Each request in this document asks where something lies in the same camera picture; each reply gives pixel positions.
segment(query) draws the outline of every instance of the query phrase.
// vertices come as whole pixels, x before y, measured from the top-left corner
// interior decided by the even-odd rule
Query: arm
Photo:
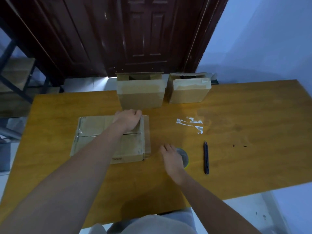
[[[209,234],[260,232],[230,206],[202,187],[183,168],[182,157],[173,145],[160,147],[165,169],[180,189]]]
[[[104,180],[117,142],[141,111],[117,112],[113,123],[45,178],[3,221],[0,233],[79,233]]]

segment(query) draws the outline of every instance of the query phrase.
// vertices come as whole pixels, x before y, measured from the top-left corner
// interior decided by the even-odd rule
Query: wooden table
[[[115,91],[36,96],[0,206],[0,221],[68,160],[78,117],[120,110]],[[189,205],[166,175],[160,145],[189,155],[186,171],[221,199],[312,181],[312,100],[296,80],[213,85],[205,100],[143,110],[152,156],[111,165],[84,227]],[[203,133],[178,124],[201,120]],[[210,174],[203,172],[203,142]]]

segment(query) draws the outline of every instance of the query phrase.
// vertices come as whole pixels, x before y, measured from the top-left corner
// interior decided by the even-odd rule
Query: dark brown door
[[[204,0],[11,0],[66,77],[176,72]]]

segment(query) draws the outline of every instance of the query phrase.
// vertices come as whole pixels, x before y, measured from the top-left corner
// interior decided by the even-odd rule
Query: open cardboard box
[[[211,89],[207,73],[169,74],[167,91],[170,104],[198,103]]]
[[[166,91],[162,72],[116,73],[116,75],[117,95],[123,110],[162,106]]]
[[[114,116],[80,117],[70,156],[101,134],[113,119]],[[111,164],[143,161],[150,153],[149,116],[142,116],[132,131],[122,135]]]

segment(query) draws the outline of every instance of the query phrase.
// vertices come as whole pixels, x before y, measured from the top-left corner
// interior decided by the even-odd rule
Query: black pen
[[[208,156],[208,144],[204,143],[204,173],[209,174],[209,156]]]

